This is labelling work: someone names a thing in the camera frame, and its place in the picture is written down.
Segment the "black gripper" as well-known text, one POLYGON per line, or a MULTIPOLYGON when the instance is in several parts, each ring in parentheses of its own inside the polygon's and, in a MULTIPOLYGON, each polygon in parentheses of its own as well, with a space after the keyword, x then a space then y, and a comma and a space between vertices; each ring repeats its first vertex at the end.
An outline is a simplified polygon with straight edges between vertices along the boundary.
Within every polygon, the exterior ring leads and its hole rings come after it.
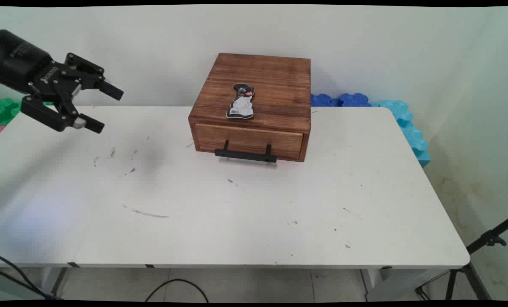
POLYGON ((84 89, 99 90, 121 100, 124 92, 111 85, 104 72, 102 67, 73 53, 66 55, 61 64, 34 44, 0 30, 0 84, 25 94, 20 111, 57 132, 68 127, 102 132, 104 123, 79 113, 74 105, 68 111, 65 107, 53 110, 44 103, 74 99, 84 89))

